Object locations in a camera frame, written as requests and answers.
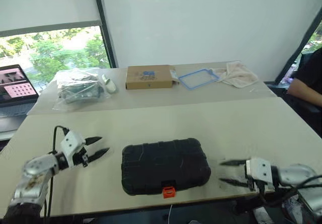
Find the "orange latch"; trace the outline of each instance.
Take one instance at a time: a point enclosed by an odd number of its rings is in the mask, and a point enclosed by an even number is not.
[[[162,190],[163,198],[170,198],[176,196],[176,189],[173,186],[165,187]]]

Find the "person's arm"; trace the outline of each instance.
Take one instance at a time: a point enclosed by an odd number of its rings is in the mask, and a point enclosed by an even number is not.
[[[322,95],[312,88],[308,87],[299,79],[294,79],[292,81],[290,87],[287,90],[287,93],[319,107],[322,107]]]

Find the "laptop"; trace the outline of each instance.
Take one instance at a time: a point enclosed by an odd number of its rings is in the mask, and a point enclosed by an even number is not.
[[[0,132],[17,130],[37,99],[18,64],[0,67]]]

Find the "white cloth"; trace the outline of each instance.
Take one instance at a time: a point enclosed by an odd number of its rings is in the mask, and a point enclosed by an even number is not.
[[[247,69],[240,61],[229,62],[226,68],[211,68],[211,70],[219,76],[219,82],[237,88],[247,87],[258,81],[257,75]]]

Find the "laptop screen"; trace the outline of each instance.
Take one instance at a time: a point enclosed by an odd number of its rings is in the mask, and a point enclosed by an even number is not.
[[[0,103],[37,97],[37,92],[19,65],[0,67]]]

